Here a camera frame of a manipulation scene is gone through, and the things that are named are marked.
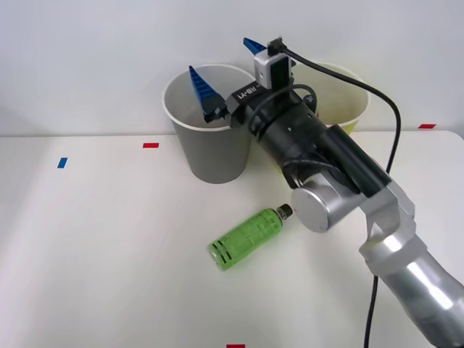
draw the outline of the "white wall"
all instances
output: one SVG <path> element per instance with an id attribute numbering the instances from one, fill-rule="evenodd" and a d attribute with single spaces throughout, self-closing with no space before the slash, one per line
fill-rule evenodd
<path id="1" fill-rule="evenodd" d="M 189 64 L 252 69 L 248 36 L 344 65 L 405 126 L 464 135 L 464 1 L 3 0 L 0 135 L 172 133 L 164 85 Z M 392 128 L 381 102 L 360 127 Z"/>

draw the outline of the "green bottle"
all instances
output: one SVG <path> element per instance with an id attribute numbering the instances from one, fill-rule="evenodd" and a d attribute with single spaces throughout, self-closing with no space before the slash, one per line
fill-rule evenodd
<path id="1" fill-rule="evenodd" d="M 208 250 L 219 268 L 228 270 L 279 233 L 283 221 L 291 214 L 293 211 L 288 204 L 276 210 L 263 209 L 212 242 Z"/>

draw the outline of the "paper cup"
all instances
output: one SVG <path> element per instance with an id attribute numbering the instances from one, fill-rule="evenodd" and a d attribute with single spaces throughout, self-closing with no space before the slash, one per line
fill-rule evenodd
<path id="1" fill-rule="evenodd" d="M 231 65 L 203 65 L 195 70 L 224 99 L 254 80 L 250 73 Z M 225 120 L 206 123 L 188 71 L 168 83 L 162 103 L 198 179 L 227 183 L 243 173 L 250 147 L 246 128 L 230 128 Z"/>
<path id="2" fill-rule="evenodd" d="M 363 81 L 353 72 L 330 63 L 318 63 L 323 67 Z M 357 86 L 340 81 L 306 65 L 298 64 L 291 69 L 295 83 L 303 83 L 314 89 L 318 97 L 316 114 L 326 125 L 340 125 L 350 134 L 370 105 L 370 94 Z"/>

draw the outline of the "cup rim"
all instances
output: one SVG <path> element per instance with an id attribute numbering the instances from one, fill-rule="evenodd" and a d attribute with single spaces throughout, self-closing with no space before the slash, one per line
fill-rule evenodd
<path id="1" fill-rule="evenodd" d="M 338 64 L 335 64 L 335 63 L 332 63 L 332 62 L 321 62 L 321 61 L 316 61 L 315 62 L 316 64 L 319 64 L 319 65 L 329 65 L 329 66 L 332 66 L 332 67 L 337 67 L 339 68 L 340 70 L 344 70 L 346 71 L 347 73 L 349 73 L 352 77 L 355 77 L 356 80 L 360 81 L 360 82 L 363 82 L 363 83 L 366 83 L 357 73 L 355 72 L 352 72 L 350 69 L 348 69 L 347 67 L 342 67 L 341 65 L 338 65 Z M 365 109 L 363 112 L 361 112 L 357 117 L 353 118 L 352 120 L 350 121 L 346 121 L 346 122 L 343 122 L 343 123 L 337 123 L 337 125 L 339 125 L 340 127 L 344 127 L 346 125 L 351 125 L 353 123 L 357 123 L 359 122 L 361 116 L 363 116 L 365 114 L 366 111 L 368 111 L 369 109 L 369 106 L 370 106 L 370 101 L 371 101 L 371 96 L 370 96 L 370 92 L 369 91 L 366 91 L 366 90 L 363 90 L 367 95 L 368 95 L 368 102 L 367 104 L 365 105 Z"/>
<path id="2" fill-rule="evenodd" d="M 203 64 L 203 65 L 199 65 L 198 67 L 229 67 L 229 68 L 232 68 L 234 70 L 237 70 L 241 73 L 244 73 L 245 75 L 248 75 L 250 78 L 252 78 L 253 80 L 255 80 L 254 76 L 252 74 L 250 74 L 249 72 L 247 72 L 246 70 L 243 70 L 239 67 L 235 67 L 233 65 L 230 65 L 230 64 L 220 64 L 220 63 L 212 63 L 212 64 Z M 187 125 L 186 123 L 183 123 L 181 122 L 180 120 L 178 120 L 177 118 L 175 118 L 174 116 L 171 115 L 171 113 L 169 112 L 169 110 L 167 109 L 166 107 L 166 93 L 167 93 L 167 89 L 169 88 L 169 86 L 174 82 L 174 80 L 176 78 L 178 78 L 179 76 L 185 74 L 185 73 L 188 73 L 189 71 L 183 71 L 183 72 L 180 72 L 179 74 L 177 74 L 176 76 L 174 76 L 165 86 L 165 89 L 163 90 L 162 92 L 162 107 L 163 109 L 165 110 L 167 116 L 169 116 L 169 118 L 177 123 L 178 125 L 184 127 L 184 128 L 188 128 L 192 131 L 199 131 L 199 132 L 220 132 L 220 131 L 226 131 L 228 129 L 231 129 L 230 126 L 228 125 L 224 125 L 223 127 L 217 127 L 217 128 L 201 128 L 201 127 L 195 127 L 195 126 L 192 126 L 192 125 Z"/>

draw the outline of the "white table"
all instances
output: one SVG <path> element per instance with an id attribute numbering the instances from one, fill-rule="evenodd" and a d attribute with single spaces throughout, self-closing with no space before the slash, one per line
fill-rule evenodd
<path id="1" fill-rule="evenodd" d="M 385 164 L 393 133 L 355 133 Z M 142 149 L 143 142 L 158 149 Z M 60 157 L 68 157 L 57 169 Z M 0 347 L 353 347 L 372 275 L 361 211 L 327 234 L 293 217 L 221 273 L 208 243 L 290 190 L 255 148 L 245 173 L 210 185 L 175 136 L 0 138 Z M 392 175 L 418 233 L 464 281 L 464 141 L 404 132 Z M 381 284 L 372 347 L 428 347 Z"/>

